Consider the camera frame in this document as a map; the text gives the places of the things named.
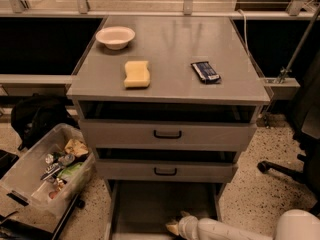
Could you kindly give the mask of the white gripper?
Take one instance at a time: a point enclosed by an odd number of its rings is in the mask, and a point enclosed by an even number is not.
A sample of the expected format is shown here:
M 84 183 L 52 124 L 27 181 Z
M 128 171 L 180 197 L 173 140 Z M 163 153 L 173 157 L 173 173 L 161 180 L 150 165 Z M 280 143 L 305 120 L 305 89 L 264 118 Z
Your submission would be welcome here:
M 198 240 L 198 219 L 189 212 L 181 211 L 180 213 L 183 218 L 179 222 L 171 220 L 166 223 L 166 229 L 176 236 L 180 234 L 185 240 Z

